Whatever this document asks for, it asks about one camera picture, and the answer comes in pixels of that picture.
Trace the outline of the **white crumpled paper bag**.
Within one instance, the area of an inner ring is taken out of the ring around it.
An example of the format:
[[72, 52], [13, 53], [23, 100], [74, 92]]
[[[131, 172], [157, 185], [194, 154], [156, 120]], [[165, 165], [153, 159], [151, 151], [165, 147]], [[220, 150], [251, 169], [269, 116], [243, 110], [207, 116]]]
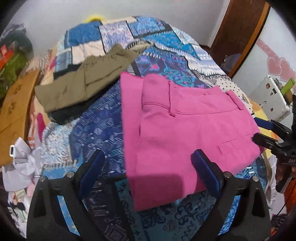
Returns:
[[18, 138], [10, 146], [12, 163], [1, 168], [4, 188], [7, 192], [26, 189], [31, 184], [36, 184], [41, 176], [41, 148], [31, 150], [27, 143]]

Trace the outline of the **brown cardboard box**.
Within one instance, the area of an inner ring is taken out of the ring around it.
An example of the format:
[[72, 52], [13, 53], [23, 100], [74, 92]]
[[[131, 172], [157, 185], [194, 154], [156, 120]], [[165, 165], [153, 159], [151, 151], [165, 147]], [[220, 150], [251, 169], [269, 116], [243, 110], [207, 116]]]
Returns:
[[13, 145], [19, 137], [27, 140], [30, 102], [39, 75], [39, 69], [31, 70], [18, 78], [8, 89], [1, 108], [1, 166], [12, 162], [10, 145]]

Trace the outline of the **yellow fuzzy object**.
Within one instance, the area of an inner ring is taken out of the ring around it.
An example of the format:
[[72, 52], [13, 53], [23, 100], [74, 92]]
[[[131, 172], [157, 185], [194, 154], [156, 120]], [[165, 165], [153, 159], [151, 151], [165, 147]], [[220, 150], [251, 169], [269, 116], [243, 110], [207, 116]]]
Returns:
[[91, 23], [94, 21], [102, 21], [105, 18], [99, 14], [93, 14], [93, 15], [89, 15], [85, 20], [84, 23]]

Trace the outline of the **brown wooden door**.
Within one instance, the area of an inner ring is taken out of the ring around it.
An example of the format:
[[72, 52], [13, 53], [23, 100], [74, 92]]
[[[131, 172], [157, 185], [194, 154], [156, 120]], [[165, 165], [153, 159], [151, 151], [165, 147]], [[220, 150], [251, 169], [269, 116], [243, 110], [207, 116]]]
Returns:
[[227, 1], [226, 10], [222, 11], [222, 21], [214, 34], [211, 44], [204, 48], [221, 66], [227, 57], [239, 54], [239, 58], [224, 70], [229, 77], [241, 67], [242, 63], [254, 46], [266, 22], [270, 10], [267, 1]]

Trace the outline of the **grey neck pillow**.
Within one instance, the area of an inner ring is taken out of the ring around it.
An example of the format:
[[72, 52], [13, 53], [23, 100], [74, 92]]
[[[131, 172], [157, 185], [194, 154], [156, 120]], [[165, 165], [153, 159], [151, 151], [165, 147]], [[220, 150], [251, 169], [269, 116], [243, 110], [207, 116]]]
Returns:
[[8, 33], [1, 40], [1, 47], [6, 46], [9, 50], [30, 53], [33, 50], [32, 43], [23, 30]]

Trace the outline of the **orange box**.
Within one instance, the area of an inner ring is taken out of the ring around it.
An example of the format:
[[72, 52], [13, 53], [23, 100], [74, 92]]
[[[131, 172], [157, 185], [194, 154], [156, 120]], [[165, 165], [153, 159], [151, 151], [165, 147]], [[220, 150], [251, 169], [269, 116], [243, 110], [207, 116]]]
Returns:
[[14, 51], [10, 50], [6, 47], [6, 45], [3, 45], [1, 47], [1, 59], [0, 59], [0, 70], [3, 69], [5, 64], [13, 57]]

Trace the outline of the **pink pants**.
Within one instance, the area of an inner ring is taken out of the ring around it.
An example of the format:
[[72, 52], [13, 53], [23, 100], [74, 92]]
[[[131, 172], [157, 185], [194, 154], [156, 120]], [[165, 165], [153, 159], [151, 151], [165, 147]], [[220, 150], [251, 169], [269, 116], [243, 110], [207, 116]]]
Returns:
[[142, 211], [203, 191], [191, 154], [238, 173], [262, 153], [259, 128], [231, 90], [183, 87], [159, 74], [120, 75], [125, 169]]

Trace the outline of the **green patterned bag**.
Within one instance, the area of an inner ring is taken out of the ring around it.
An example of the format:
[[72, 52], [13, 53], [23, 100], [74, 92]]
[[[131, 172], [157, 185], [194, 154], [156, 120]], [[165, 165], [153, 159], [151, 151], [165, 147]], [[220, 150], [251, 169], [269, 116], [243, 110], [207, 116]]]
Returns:
[[10, 86], [18, 80], [26, 63], [27, 58], [23, 52], [14, 52], [13, 57], [5, 64], [1, 70], [1, 99], [6, 96]]

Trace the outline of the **pink heart wall decoration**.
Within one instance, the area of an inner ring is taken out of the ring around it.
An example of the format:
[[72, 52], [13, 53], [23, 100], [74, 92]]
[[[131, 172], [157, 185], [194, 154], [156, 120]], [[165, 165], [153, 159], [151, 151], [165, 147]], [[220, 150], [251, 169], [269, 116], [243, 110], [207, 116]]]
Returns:
[[263, 42], [260, 38], [256, 45], [267, 54], [267, 70], [271, 75], [279, 76], [280, 80], [288, 82], [290, 78], [295, 80], [295, 70], [290, 67], [285, 57], [279, 57], [277, 54]]

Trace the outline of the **olive green folded pants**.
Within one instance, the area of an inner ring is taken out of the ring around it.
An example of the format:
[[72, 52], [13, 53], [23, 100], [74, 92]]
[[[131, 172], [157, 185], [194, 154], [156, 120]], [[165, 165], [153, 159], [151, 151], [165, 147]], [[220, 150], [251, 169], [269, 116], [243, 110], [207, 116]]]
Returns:
[[104, 56], [86, 58], [76, 71], [36, 86], [35, 95], [47, 113], [87, 101], [119, 78], [138, 56], [116, 44]]

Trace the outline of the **blue patchwork bedspread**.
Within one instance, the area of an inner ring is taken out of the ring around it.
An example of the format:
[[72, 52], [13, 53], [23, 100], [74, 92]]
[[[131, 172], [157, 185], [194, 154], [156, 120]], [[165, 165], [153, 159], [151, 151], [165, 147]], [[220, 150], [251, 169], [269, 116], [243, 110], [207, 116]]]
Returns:
[[[71, 28], [57, 44], [53, 77], [75, 71], [88, 56], [102, 55], [115, 44], [140, 51], [127, 68], [133, 75], [154, 72], [176, 84], [204, 89], [217, 81], [231, 82], [190, 35], [147, 16]], [[65, 125], [50, 121], [41, 141], [40, 171], [50, 179], [77, 171], [96, 150], [104, 151], [103, 169], [83, 202], [108, 240], [190, 240], [215, 203], [202, 191], [172, 204], [133, 210], [128, 183], [120, 179], [126, 170], [119, 81], [79, 118]]]

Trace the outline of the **white sewing machine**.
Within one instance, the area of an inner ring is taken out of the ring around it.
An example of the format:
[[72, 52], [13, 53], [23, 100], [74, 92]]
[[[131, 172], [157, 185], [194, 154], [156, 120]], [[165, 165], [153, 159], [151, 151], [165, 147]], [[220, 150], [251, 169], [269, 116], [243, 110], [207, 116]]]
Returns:
[[266, 75], [249, 98], [260, 105], [269, 120], [280, 122], [291, 113], [290, 106], [270, 75]]

